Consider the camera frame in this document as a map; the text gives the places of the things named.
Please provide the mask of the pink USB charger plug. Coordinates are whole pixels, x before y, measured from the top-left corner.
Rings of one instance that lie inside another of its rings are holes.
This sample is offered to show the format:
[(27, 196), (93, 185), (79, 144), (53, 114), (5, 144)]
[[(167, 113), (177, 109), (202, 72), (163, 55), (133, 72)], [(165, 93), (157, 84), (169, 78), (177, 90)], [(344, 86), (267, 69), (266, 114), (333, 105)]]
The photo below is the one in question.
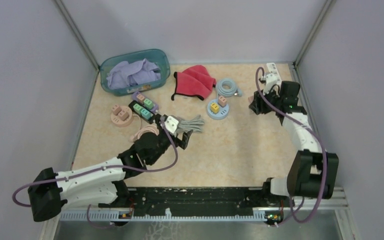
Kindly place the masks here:
[(218, 98), (217, 98), (217, 104), (221, 107), (221, 108), (224, 108), (226, 105), (227, 105), (227, 99), (220, 95)]

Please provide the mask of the white power strip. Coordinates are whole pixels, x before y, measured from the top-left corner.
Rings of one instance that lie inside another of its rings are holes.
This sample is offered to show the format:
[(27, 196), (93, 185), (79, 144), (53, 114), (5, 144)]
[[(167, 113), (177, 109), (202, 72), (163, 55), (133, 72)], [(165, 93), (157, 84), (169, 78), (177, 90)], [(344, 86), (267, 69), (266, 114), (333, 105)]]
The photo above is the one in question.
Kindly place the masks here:
[(274, 62), (269, 62), (266, 64), (267, 72), (265, 73), (265, 81), (267, 84), (280, 85), (282, 78), (278, 71), (278, 68)]

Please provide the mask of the yellow USB charger plug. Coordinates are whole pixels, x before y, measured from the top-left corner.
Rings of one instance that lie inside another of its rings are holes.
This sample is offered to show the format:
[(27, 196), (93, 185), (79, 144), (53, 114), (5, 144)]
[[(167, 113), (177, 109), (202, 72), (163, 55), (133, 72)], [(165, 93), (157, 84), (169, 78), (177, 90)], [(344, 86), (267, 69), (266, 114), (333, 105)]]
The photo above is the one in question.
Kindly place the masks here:
[(216, 103), (216, 102), (212, 102), (210, 104), (210, 111), (213, 113), (213, 114), (217, 114), (219, 111), (220, 111), (220, 107), (219, 105)]

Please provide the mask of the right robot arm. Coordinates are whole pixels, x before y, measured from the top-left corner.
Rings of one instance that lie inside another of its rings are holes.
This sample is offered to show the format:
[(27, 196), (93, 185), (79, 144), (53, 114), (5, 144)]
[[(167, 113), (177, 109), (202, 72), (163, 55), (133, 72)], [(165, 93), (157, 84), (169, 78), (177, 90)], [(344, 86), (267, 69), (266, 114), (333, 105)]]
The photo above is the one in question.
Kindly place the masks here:
[(297, 153), (286, 177), (268, 178), (261, 199), (267, 206), (275, 206), (282, 196), (318, 197), (322, 175), (326, 174), (323, 199), (332, 197), (339, 167), (335, 153), (326, 153), (327, 169), (323, 169), (323, 153), (319, 141), (312, 135), (308, 114), (298, 105), (298, 97), (272, 91), (265, 94), (273, 106), (285, 115), (277, 114), (281, 126), (288, 132)]

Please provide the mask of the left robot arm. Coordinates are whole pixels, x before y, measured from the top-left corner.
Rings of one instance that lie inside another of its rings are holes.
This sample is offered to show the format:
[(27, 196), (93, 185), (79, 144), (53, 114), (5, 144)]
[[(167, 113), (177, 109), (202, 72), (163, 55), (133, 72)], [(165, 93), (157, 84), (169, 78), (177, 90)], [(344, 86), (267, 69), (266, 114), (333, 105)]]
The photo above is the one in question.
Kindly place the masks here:
[(157, 132), (137, 133), (130, 148), (102, 163), (71, 171), (43, 169), (27, 188), (34, 222), (50, 220), (69, 208), (126, 206), (130, 193), (125, 180), (172, 168), (173, 163), (157, 169), (149, 167), (170, 147), (175, 151), (186, 149), (192, 133), (202, 130), (171, 115), (159, 116), (155, 123)]

